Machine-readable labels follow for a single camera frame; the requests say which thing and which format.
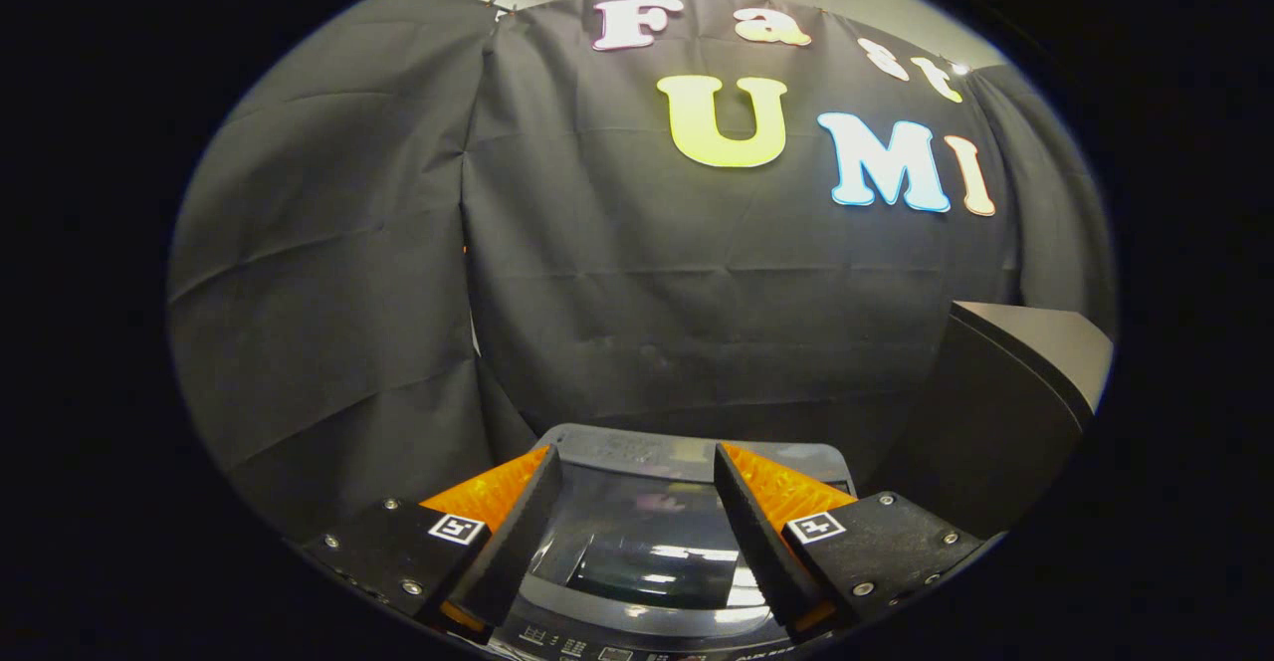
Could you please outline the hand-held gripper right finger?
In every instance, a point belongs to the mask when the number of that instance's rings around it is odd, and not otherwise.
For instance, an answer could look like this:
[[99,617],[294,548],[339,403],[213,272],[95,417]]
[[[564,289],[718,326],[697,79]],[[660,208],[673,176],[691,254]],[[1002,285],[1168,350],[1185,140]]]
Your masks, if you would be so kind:
[[713,487],[769,613],[795,639],[896,614],[996,543],[896,492],[859,498],[741,444],[716,444]]

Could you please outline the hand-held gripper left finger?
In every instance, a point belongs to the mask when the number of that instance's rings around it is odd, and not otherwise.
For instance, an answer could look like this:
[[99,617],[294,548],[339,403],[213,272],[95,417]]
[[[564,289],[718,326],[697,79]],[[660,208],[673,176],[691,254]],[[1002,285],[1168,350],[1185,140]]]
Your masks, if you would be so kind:
[[391,614],[462,639],[505,625],[561,493],[561,453],[524,456],[429,499],[383,499],[302,555]]

